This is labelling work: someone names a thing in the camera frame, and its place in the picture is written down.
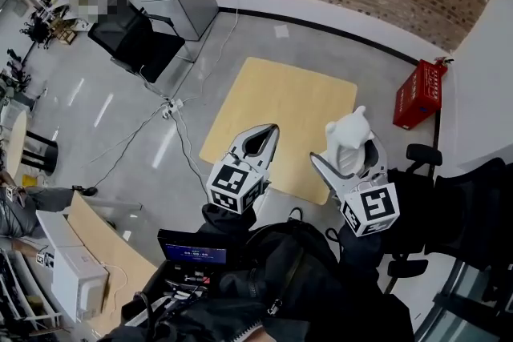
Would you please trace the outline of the white power strip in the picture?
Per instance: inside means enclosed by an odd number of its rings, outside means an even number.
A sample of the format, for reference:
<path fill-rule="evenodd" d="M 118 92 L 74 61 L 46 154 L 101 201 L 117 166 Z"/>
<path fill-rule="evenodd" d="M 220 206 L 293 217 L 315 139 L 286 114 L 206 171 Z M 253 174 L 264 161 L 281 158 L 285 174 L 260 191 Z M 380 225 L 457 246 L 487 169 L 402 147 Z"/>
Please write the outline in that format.
<path fill-rule="evenodd" d="M 170 119 L 184 105 L 181 99 L 170 99 L 164 103 L 162 109 L 162 117 Z"/>

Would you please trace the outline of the black monitor screen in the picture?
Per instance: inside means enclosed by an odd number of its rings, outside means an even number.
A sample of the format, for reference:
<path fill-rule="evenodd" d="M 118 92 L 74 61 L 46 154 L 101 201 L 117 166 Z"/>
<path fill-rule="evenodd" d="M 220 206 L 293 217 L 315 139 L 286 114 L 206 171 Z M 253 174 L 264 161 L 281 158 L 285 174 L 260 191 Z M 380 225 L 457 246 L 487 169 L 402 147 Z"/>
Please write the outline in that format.
<path fill-rule="evenodd" d="M 222 235 L 159 229 L 157 240 L 166 260 L 195 265 L 230 265 L 240 249 Z"/>

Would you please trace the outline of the black mesh office chair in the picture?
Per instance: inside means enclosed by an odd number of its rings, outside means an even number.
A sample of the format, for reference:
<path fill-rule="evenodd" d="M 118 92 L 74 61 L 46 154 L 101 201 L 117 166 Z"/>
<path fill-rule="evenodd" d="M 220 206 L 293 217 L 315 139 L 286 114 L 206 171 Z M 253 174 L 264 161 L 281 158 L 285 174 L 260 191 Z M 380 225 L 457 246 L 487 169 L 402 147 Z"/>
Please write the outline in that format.
<path fill-rule="evenodd" d="M 117 66 L 153 84 L 186 46 L 186 40 L 176 30 L 170 34 L 155 30 L 154 21 L 174 27 L 170 18 L 148 14 L 130 2 L 121 3 L 111 6 L 108 15 L 98 18 L 87 36 L 101 46 Z"/>

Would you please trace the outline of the square wooden table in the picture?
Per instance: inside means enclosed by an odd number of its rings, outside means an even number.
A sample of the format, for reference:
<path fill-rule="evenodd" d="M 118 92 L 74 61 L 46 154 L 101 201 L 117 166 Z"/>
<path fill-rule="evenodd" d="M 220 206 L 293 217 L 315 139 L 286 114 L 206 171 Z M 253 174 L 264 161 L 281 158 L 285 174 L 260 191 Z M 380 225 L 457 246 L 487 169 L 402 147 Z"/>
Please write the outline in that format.
<path fill-rule="evenodd" d="M 310 153 L 326 149 L 325 125 L 351 113 L 357 85 L 311 70 L 247 58 L 212 124 L 200 158 L 220 159 L 235 137 L 254 126 L 280 130 L 269 167 L 271 187 L 323 205 L 329 189 L 315 172 Z"/>

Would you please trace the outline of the black framed window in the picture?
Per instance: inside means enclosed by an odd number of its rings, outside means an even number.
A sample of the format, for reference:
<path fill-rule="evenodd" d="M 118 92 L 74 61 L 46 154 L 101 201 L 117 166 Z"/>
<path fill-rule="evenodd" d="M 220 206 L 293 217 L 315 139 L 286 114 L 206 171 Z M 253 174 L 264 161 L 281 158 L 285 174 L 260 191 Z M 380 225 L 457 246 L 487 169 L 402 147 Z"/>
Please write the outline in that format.
<path fill-rule="evenodd" d="M 415 342 L 513 342 L 513 264 L 499 277 L 455 261 Z"/>

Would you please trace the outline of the person's left forearm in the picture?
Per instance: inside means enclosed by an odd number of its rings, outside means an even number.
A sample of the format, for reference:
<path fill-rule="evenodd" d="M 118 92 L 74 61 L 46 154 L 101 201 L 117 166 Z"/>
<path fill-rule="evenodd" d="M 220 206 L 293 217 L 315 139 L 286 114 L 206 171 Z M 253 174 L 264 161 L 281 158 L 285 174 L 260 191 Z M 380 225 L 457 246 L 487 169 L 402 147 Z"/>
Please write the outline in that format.
<path fill-rule="evenodd" d="M 202 207 L 202 215 L 204 223 L 198 232 L 234 240 L 243 239 L 257 221 L 256 213 L 251 207 L 239 215 L 209 203 Z"/>

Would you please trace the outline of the black equipment case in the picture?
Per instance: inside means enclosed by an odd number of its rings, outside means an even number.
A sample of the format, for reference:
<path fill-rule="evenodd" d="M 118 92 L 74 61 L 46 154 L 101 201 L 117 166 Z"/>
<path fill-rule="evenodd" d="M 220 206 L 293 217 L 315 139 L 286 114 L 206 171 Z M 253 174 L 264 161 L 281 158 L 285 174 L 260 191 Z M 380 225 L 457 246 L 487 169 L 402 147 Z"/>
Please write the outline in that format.
<path fill-rule="evenodd" d="M 142 290 L 121 308 L 121 324 L 152 330 L 176 308 L 197 301 L 216 286 L 224 265 L 163 262 Z"/>

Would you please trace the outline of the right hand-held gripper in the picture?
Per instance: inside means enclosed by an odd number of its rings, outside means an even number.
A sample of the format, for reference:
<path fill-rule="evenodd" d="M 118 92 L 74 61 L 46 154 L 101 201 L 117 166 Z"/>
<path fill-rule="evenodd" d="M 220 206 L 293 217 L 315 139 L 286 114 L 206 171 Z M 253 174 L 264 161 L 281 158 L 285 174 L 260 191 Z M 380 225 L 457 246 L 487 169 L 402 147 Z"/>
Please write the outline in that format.
<path fill-rule="evenodd" d="M 378 135 L 371 131 L 366 141 L 368 177 L 353 181 L 353 174 L 342 175 L 324 157 L 309 154 L 313 168 L 341 203 L 346 224 L 362 237 L 385 231 L 400 216 L 398 195 L 394 183 L 388 182 L 388 157 Z"/>

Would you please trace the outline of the white plastic bear figure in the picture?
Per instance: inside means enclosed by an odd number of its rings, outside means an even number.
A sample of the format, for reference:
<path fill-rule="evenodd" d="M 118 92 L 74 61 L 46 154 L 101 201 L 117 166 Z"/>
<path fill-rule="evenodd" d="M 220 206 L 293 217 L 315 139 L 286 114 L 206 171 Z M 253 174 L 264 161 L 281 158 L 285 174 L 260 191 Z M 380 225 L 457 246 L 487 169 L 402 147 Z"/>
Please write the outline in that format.
<path fill-rule="evenodd" d="M 359 106 L 353 113 L 325 126 L 326 158 L 341 175 L 357 174 L 362 169 L 365 144 L 374 139 L 365 112 L 366 107 Z"/>

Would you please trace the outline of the person's right forearm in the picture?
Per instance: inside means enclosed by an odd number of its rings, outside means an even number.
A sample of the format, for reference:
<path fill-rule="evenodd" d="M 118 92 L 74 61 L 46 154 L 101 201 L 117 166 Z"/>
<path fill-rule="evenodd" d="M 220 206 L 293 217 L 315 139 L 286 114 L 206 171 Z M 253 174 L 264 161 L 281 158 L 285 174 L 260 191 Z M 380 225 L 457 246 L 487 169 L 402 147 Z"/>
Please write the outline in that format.
<path fill-rule="evenodd" d="M 379 233 L 357 237 L 348 224 L 338 232 L 341 245 L 340 264 L 352 276 L 376 283 L 378 267 L 384 256 L 382 236 Z"/>

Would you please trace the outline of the white microwave oven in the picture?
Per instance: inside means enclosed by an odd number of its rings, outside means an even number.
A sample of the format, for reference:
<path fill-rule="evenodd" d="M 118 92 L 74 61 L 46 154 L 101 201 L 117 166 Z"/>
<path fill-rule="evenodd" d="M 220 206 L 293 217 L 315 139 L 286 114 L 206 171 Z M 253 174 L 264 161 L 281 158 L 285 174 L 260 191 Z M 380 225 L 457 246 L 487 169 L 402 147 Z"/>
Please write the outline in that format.
<path fill-rule="evenodd" d="M 74 322 L 101 313 L 107 278 L 107 270 L 84 246 L 55 250 L 51 291 Z"/>

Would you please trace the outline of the white cardboard box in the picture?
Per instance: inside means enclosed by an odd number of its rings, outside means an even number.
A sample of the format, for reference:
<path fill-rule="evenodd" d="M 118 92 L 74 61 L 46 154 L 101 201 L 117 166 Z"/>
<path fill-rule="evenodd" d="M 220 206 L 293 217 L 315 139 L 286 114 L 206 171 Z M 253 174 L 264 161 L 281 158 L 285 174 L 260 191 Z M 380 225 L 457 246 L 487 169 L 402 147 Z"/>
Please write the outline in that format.
<path fill-rule="evenodd" d="M 36 216 L 51 246 L 56 251 L 83 245 L 63 214 L 37 210 Z"/>

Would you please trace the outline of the red metal box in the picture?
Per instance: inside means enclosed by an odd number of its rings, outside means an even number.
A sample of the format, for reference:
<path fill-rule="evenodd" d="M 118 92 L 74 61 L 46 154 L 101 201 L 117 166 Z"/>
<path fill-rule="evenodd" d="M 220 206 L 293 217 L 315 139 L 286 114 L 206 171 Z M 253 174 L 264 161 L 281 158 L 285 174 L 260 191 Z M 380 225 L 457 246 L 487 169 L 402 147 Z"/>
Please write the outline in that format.
<path fill-rule="evenodd" d="M 393 124 L 405 130 L 415 128 L 442 107 L 442 77 L 451 58 L 434 62 L 420 60 L 396 93 Z"/>

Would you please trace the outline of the black swivel chair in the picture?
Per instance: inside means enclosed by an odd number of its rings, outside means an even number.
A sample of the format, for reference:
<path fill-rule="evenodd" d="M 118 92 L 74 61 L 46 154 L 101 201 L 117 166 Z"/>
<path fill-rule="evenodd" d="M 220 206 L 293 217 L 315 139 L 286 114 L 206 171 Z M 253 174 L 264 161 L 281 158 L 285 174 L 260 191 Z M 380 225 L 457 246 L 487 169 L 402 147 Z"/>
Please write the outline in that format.
<path fill-rule="evenodd" d="M 21 34 L 27 35 L 31 41 L 36 42 L 38 47 L 49 48 L 49 43 L 53 38 L 49 26 L 39 17 L 34 16 L 32 23 L 25 23 L 25 27 L 20 29 Z"/>

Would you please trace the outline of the long wooden desk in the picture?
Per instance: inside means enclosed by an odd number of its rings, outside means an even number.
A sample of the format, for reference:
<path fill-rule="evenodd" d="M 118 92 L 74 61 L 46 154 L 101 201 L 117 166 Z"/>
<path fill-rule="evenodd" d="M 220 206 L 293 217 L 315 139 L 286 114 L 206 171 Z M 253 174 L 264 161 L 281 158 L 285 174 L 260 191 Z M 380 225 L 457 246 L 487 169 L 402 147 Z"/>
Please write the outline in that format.
<path fill-rule="evenodd" d="M 121 321 L 121 307 L 142 290 L 163 257 L 158 226 L 139 203 L 122 203 L 74 193 L 67 217 L 87 250 L 109 273 L 102 312 L 88 320 L 104 336 Z"/>

